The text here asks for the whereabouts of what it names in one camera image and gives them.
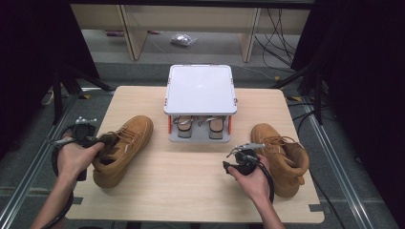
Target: white box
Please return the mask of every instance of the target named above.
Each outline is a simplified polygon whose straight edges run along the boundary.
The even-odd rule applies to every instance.
[[[164,112],[169,115],[169,139],[179,142],[228,142],[231,116],[237,112],[232,71],[226,65],[173,65],[167,81]],[[192,123],[192,136],[178,137],[173,119],[180,115],[203,120],[212,115],[225,116],[223,139],[209,138],[209,123]]]

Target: miniature shoe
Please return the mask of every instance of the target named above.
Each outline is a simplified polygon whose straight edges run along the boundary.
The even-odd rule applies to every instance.
[[[274,193],[282,198],[291,198],[305,183],[303,175],[309,168],[309,157],[304,147],[287,136],[280,136],[266,123],[257,124],[251,131],[251,142],[265,144],[256,149],[265,156],[274,182]]]
[[[131,159],[149,142],[153,128],[149,117],[139,115],[127,121],[118,131],[102,135],[100,138],[109,140],[92,162],[96,185],[101,188],[116,187]]]
[[[178,137],[182,138],[189,138],[191,137],[191,125],[193,124],[192,122],[197,119],[194,116],[190,115],[181,115],[179,117],[176,117],[173,119],[173,124],[177,124],[178,126]]]
[[[209,122],[209,138],[223,139],[224,116],[211,116],[204,121],[199,122],[199,126]]]

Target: tan work boot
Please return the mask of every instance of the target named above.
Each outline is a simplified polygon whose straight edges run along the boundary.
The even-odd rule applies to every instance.
[[[267,158],[274,182],[274,193],[282,198],[291,198],[303,185],[303,175],[309,167],[306,150],[287,136],[280,136],[266,123],[257,124],[250,134],[252,143],[265,144],[256,153]]]
[[[118,131],[100,137],[109,140],[93,160],[96,185],[113,188],[119,184],[131,159],[149,142],[153,127],[149,117],[139,115],[127,121]]]

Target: wooden table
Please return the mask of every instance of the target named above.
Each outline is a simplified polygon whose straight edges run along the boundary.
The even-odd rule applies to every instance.
[[[261,218],[237,181],[225,173],[223,160],[235,145],[249,141],[252,127],[272,125],[280,135],[296,140],[284,95],[279,90],[235,89],[238,111],[232,116],[227,143],[176,143],[169,140],[167,115],[163,112],[165,87],[117,88],[99,133],[115,131],[135,115],[149,116],[155,125],[152,138],[130,162],[121,183],[101,189],[93,181],[78,182],[75,196],[83,198],[69,211],[69,219],[112,219],[184,222],[261,222]],[[275,197],[274,207],[282,222],[320,223],[319,206],[309,173],[306,184],[293,198]]]

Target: hand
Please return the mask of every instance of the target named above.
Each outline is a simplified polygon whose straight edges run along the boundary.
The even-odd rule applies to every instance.
[[[75,179],[81,171],[84,171],[92,163],[97,152],[104,148],[104,143],[83,148],[75,143],[66,144],[59,151],[57,169],[59,176],[72,176]]]
[[[268,161],[264,156],[257,155],[266,169],[268,170]],[[268,199],[269,188],[268,181],[263,171],[256,167],[250,175],[244,176],[233,167],[228,168],[229,173],[236,178],[245,194],[253,201],[260,201],[261,199]]]

